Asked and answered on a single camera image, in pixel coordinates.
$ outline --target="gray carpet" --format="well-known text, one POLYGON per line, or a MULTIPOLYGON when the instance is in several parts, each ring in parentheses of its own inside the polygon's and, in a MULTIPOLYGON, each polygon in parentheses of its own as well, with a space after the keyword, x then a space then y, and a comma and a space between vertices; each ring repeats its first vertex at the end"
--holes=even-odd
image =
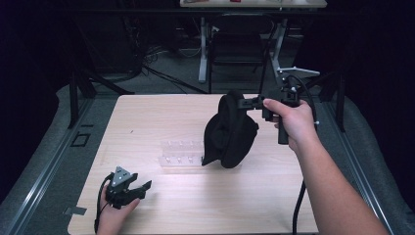
MULTIPOLYGON (((298 43, 295 40, 286 42, 285 46, 292 46, 294 49, 283 50, 283 54, 281 55, 281 58, 284 59, 281 61, 282 66, 291 65, 297 45, 298 43)), ((150 63, 149 66, 158 71, 181 78, 195 87, 208 91, 207 84, 200 84, 198 82, 198 56, 185 57, 181 54, 160 53, 158 54, 157 60, 150 63)), ((223 91, 228 89, 228 87, 223 89, 224 85, 235 84, 220 83, 220 77, 226 73, 227 71, 221 73, 220 70, 217 70, 215 75, 217 84, 213 88, 214 93, 223 93, 223 91)), ((265 90, 275 86, 272 70, 268 70, 266 77, 265 90)), ((118 77, 111 75, 106 76, 106 78, 117 79, 118 77)), ((29 195, 33 184, 36 183, 37 178, 42 174, 45 165, 49 164, 56 154, 59 153, 62 156, 61 160, 57 163, 52 180, 46 183, 47 190, 42 199, 33 205, 35 210, 26 216, 26 222, 22 224, 22 227, 15 228, 12 231, 20 231, 22 234, 68 233, 67 228, 70 215, 64 214, 64 211, 67 207, 76 206, 79 194, 98 146, 100 145, 117 98, 114 91, 109 90, 107 87, 99 83, 95 83, 94 85, 98 91, 98 95, 92 101, 81 98, 80 104, 84 108, 84 112, 82 112, 83 115, 81 115, 78 125, 73 130, 67 130, 67 126, 69 125, 69 89, 64 87, 58 92, 61 103, 51 127, 27 165, 20 180, 0 207, 0 231, 10 231, 8 229, 18 220, 15 216, 19 214, 19 209, 24 204, 24 200, 29 195), (84 147, 70 146, 72 141, 75 140, 76 134, 80 136, 73 143, 75 145, 82 144, 83 140, 85 140, 82 140, 82 138, 89 136, 84 147)), ((147 74, 146 70, 143 70, 138 77, 118 82, 117 85, 124 89, 134 91, 136 94, 196 93, 192 89, 178 88, 169 81, 160 79, 152 74, 147 74)), ((242 89, 244 93, 256 92, 256 86, 250 82, 244 82, 241 86, 238 84, 237 88, 242 89)), ((401 199, 391 174, 383 161, 376 139, 360 114, 360 111, 350 100, 346 99, 346 133, 340 133, 333 124, 332 107, 332 104, 316 104, 318 119, 321 122, 318 127, 318 133, 323 144, 346 178, 358 189, 356 177, 350 167, 350 160, 345 150, 345 141, 339 137, 340 135, 345 136, 348 143, 352 146, 352 150, 358 158, 367 176, 367 180, 372 186, 374 194, 388 219, 393 233, 413 234, 413 212, 408 210, 401 199)))

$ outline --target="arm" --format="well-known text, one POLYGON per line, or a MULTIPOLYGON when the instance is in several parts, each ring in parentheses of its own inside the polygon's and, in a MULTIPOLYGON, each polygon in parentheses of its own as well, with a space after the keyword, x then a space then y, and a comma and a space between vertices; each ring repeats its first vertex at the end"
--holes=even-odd
POLYGON ((107 192, 107 186, 104 187, 101 194, 101 215, 100 215, 100 224, 98 226, 98 235, 116 235, 121 230, 121 227, 128 217, 128 215, 134 211, 134 209, 140 203, 139 199, 135 199, 127 206, 121 208, 120 210, 107 205, 107 200, 105 200, 105 195, 107 192))
POLYGON ((300 162, 320 233, 388 234, 321 144, 306 102, 301 101, 297 108, 269 99, 265 99, 263 104, 283 119, 290 148, 300 162))

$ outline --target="table leg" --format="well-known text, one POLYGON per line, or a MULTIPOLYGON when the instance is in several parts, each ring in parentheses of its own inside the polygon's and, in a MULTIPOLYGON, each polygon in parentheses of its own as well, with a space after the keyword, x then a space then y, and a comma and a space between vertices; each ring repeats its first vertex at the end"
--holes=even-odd
POLYGON ((280 63, 278 62, 278 56, 280 55, 280 52, 281 52, 281 45, 283 44, 286 28, 287 28, 287 19, 283 19, 280 23, 278 23, 277 31, 275 33, 277 41, 275 43, 274 51, 271 52, 272 53, 271 55, 272 68, 274 69, 274 74, 275 74, 275 77, 277 78, 279 76, 278 69, 280 69, 280 63))
POLYGON ((207 36, 205 18, 201 18, 201 65, 199 66, 199 82, 205 83, 207 81, 207 36))

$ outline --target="chair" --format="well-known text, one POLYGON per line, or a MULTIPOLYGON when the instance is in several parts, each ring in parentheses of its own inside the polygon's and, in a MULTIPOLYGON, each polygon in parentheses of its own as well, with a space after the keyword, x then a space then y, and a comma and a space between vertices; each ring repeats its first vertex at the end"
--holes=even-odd
POLYGON ((271 40, 277 29, 264 14, 224 14, 208 23, 207 79, 211 93, 213 66, 262 67, 258 94, 262 92, 271 40))

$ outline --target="black cable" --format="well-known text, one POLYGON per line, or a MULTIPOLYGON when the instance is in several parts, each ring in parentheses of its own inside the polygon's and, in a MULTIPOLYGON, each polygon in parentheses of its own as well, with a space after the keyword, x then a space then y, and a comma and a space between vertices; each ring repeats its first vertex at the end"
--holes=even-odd
MULTIPOLYGON (((317 130, 317 113, 315 111, 314 101, 312 99, 311 93, 308 90, 308 87, 297 76, 289 75, 286 78, 287 79, 293 78, 295 81, 297 81, 300 84, 300 87, 305 91, 305 93, 308 97, 308 100, 309 100, 309 106, 311 108, 311 112, 312 112, 312 116, 313 116, 313 120, 314 120, 314 127, 315 127, 315 130, 317 130)), ((300 206, 301 206, 301 203, 302 203, 302 199, 303 199, 304 194, 305 194, 305 188, 306 188, 305 187, 305 182, 303 180, 302 184, 301 184, 301 188, 300 188, 300 194, 299 194, 299 197, 297 199, 296 207, 294 209, 294 214, 293 214, 293 235, 297 235, 297 221, 298 221, 298 218, 299 218, 299 211, 300 211, 300 206)))
POLYGON ((100 225, 100 216, 101 216, 101 212, 103 211, 103 209, 107 206, 108 203, 106 203, 104 205, 104 207, 101 209, 101 194, 103 193, 103 189, 104 189, 104 185, 108 180, 113 180, 114 178, 114 173, 111 172, 111 174, 109 174, 107 177, 105 177, 103 183, 101 184, 100 187, 100 191, 98 193, 98 200, 97 200, 97 215, 95 217, 95 222, 94 222, 94 231, 95 233, 97 233, 98 231, 98 226, 100 225))
MULTIPOLYGON (((193 23, 195 24, 195 27, 196 27, 196 30, 198 31, 198 33, 199 33, 199 36, 201 36, 201 31, 199 30, 199 27, 198 27, 198 24, 196 23, 196 21, 195 21, 195 18, 192 18, 192 20, 193 20, 193 23)), ((198 55, 200 52, 201 52, 201 50, 202 50, 202 45, 199 45, 199 48, 198 48, 198 51, 196 52, 196 53, 193 53, 192 55, 186 55, 185 53, 183 53, 183 50, 184 49, 178 49, 178 52, 182 55, 182 56, 184 56, 184 57, 194 57, 194 56, 196 56, 196 55, 198 55)))
POLYGON ((162 52, 161 46, 149 46, 146 56, 144 57, 144 66, 147 66, 159 59, 158 53, 162 52))
POLYGON ((299 211, 301 207, 302 198, 304 197, 305 193, 305 183, 304 180, 301 184, 301 189, 299 193, 299 198, 297 199, 296 208, 294 209, 294 215, 293 215, 293 235, 297 234, 297 219, 299 218, 299 211))
POLYGON ((167 80, 167 81, 170 81, 171 83, 173 83, 174 85, 175 84, 179 84, 179 85, 181 85, 181 86, 184 86, 184 87, 187 87, 187 88, 190 88, 190 89, 192 89, 192 90, 195 90, 195 91, 197 91, 197 92, 199 92, 199 93, 202 93, 202 94, 208 94, 206 91, 204 91, 204 90, 202 90, 202 89, 199 89, 198 87, 195 87, 195 86, 192 86, 192 85, 189 85, 188 83, 186 83, 186 82, 184 82, 184 81, 182 81, 182 80, 180 80, 179 78, 176 78, 176 77, 173 77, 173 76, 171 76, 171 75, 167 75, 167 74, 165 74, 165 73, 162 73, 162 72, 160 72, 160 71, 157 71, 157 70, 154 70, 154 69, 152 69, 152 68, 150 68, 150 67, 148 67, 148 66, 143 66, 143 68, 144 69, 146 69, 148 72, 150 72, 150 73, 152 73, 152 74, 154 74, 154 75, 156 75, 156 76, 158 76, 158 77, 160 77, 160 78, 162 78, 162 79, 164 79, 164 80, 167 80))
POLYGON ((304 86, 304 88, 303 88, 303 87, 300 87, 300 88, 299 88, 299 93, 301 93, 301 92, 302 92, 304 89, 306 89, 306 88, 310 89, 311 87, 313 87, 313 86, 315 86, 315 85, 317 85, 317 84, 319 84, 319 83, 321 83, 321 82, 323 82, 323 81, 327 80, 327 79, 328 79, 328 78, 330 78, 333 74, 334 74, 334 72, 333 72, 333 71, 329 71, 329 72, 327 72, 327 73, 324 73, 324 74, 319 75, 318 77, 316 77, 316 78, 312 79, 310 82, 308 82, 308 83, 304 86))

